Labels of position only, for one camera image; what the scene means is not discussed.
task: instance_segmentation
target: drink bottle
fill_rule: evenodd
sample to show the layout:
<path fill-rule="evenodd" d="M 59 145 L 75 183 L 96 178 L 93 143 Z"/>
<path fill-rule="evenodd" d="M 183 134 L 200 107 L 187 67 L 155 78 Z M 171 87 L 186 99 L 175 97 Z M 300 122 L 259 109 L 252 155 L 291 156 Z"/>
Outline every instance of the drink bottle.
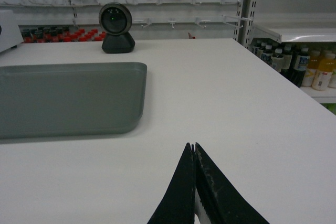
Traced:
<path fill-rule="evenodd" d="M 306 73 L 304 74 L 305 77 L 303 78 L 302 81 L 302 86 L 304 87 L 310 87 L 313 83 L 315 73 L 317 68 L 319 67 L 320 63 L 320 52 L 319 51 L 311 51 L 309 53 L 309 63 L 307 65 L 307 70 Z"/>
<path fill-rule="evenodd" d="M 335 66 L 335 56 L 335 54 L 327 53 L 321 60 L 311 85 L 313 89 L 320 91 L 327 89 Z"/>
<path fill-rule="evenodd" d="M 309 62 L 308 48 L 303 47 L 301 51 L 296 55 L 293 63 L 293 67 L 289 73 L 288 79 L 294 85 L 301 87 L 304 75 L 306 73 L 307 65 Z"/>
<path fill-rule="evenodd" d="M 271 67 L 275 69 L 278 73 L 281 72 L 283 62 L 282 49 L 276 48 L 275 53 L 271 56 Z"/>

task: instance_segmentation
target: bottle label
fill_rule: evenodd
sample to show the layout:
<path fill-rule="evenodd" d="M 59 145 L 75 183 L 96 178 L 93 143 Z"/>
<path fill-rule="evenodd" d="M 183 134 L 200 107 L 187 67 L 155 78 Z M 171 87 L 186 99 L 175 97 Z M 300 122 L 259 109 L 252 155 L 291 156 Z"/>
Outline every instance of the bottle label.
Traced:
<path fill-rule="evenodd" d="M 336 69 L 334 69 L 334 71 L 332 73 L 332 76 L 331 76 L 328 87 L 336 88 Z"/>
<path fill-rule="evenodd" d="M 316 71 L 312 87 L 317 90 L 325 90 L 330 82 L 332 72 Z"/>
<path fill-rule="evenodd" d="M 278 73 L 281 72 L 282 65 L 284 64 L 283 58 L 271 57 L 271 67 L 275 69 Z"/>
<path fill-rule="evenodd" d="M 299 71 L 306 71 L 308 62 L 309 56 L 298 55 L 293 68 Z"/>
<path fill-rule="evenodd" d="M 292 55 L 283 55 L 283 65 L 282 65 L 282 69 L 285 69 L 285 70 L 287 70 L 287 69 L 289 69 L 289 67 L 290 67 L 290 62 L 292 61 Z"/>
<path fill-rule="evenodd" d="M 308 68 L 302 81 L 302 86 L 310 87 L 315 77 L 316 69 Z"/>
<path fill-rule="evenodd" d="M 258 46 L 252 47 L 252 53 L 254 53 L 255 55 L 257 55 L 257 51 L 258 51 L 259 48 L 260 47 L 258 47 Z"/>
<path fill-rule="evenodd" d="M 256 56 L 258 56 L 258 58 L 261 58 L 261 54 L 262 54 L 263 50 L 258 48 L 257 52 L 256 52 Z"/>
<path fill-rule="evenodd" d="M 261 54 L 261 57 L 260 57 L 260 58 L 261 58 L 262 61 L 264 61 L 264 62 L 266 62 L 266 63 L 269 63 L 270 60 L 271 60 L 271 56 L 272 56 L 272 53 L 268 54 L 268 53 L 263 52 L 263 53 Z"/>

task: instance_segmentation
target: metal shelving unit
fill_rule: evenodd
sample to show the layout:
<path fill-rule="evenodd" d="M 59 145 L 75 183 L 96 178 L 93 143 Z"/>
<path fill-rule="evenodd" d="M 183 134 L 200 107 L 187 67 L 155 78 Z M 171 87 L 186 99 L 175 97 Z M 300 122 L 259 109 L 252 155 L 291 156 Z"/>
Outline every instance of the metal shelving unit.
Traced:
<path fill-rule="evenodd" d="M 248 0 L 241 41 L 252 47 L 257 38 L 282 42 L 336 42 L 336 0 Z M 320 103 L 336 103 L 336 89 L 301 90 Z"/>
<path fill-rule="evenodd" d="M 0 9 L 12 9 L 20 26 L 98 26 L 100 8 L 110 2 L 130 9 L 137 39 L 154 33 L 155 38 L 184 38 L 190 31 L 197 38 L 238 40 L 246 21 L 244 0 L 0 0 Z"/>
<path fill-rule="evenodd" d="M 253 22 L 251 39 L 282 42 L 336 42 L 336 22 Z"/>

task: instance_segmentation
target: red bottle cap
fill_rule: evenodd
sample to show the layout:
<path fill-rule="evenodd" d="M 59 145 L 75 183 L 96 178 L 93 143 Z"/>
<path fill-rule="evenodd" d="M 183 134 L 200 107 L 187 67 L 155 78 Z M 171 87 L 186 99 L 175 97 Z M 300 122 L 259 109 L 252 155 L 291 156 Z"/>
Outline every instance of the red bottle cap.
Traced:
<path fill-rule="evenodd" d="M 86 37 L 79 37 L 78 41 L 85 42 L 85 41 L 87 41 L 87 39 L 86 39 Z"/>
<path fill-rule="evenodd" d="M 71 38 L 71 39 L 76 39 L 76 40 L 77 40 L 77 39 L 78 39 L 78 35 L 77 35 L 77 34 L 71 34 L 71 35 L 70 35 L 70 38 Z"/>
<path fill-rule="evenodd" d="M 64 37 L 63 42 L 71 42 L 71 38 L 70 37 Z"/>
<path fill-rule="evenodd" d="M 103 41 L 103 38 L 100 37 L 100 36 L 97 36 L 97 37 L 94 38 L 94 40 L 95 40 L 95 41 Z"/>

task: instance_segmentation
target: dark soda bottle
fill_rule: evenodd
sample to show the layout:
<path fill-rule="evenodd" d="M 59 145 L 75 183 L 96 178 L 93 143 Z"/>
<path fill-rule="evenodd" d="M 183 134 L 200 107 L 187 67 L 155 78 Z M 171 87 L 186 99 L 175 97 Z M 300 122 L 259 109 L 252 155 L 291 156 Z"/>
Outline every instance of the dark soda bottle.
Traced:
<path fill-rule="evenodd" d="M 290 63 L 292 61 L 292 57 L 293 57 L 293 52 L 291 51 L 291 44 L 286 44 L 284 51 L 282 52 L 282 56 L 283 56 L 283 65 L 282 65 L 282 69 L 281 69 L 281 74 L 285 77 L 288 78 L 288 71 L 289 71 L 289 67 L 290 67 Z"/>
<path fill-rule="evenodd" d="M 261 54 L 261 60 L 270 65 L 272 55 L 272 45 L 266 45 L 265 50 Z"/>
<path fill-rule="evenodd" d="M 291 81 L 294 85 L 301 87 L 308 63 L 309 63 L 308 48 L 304 47 L 296 55 L 296 58 L 293 61 L 293 67 L 289 73 L 288 80 Z"/>

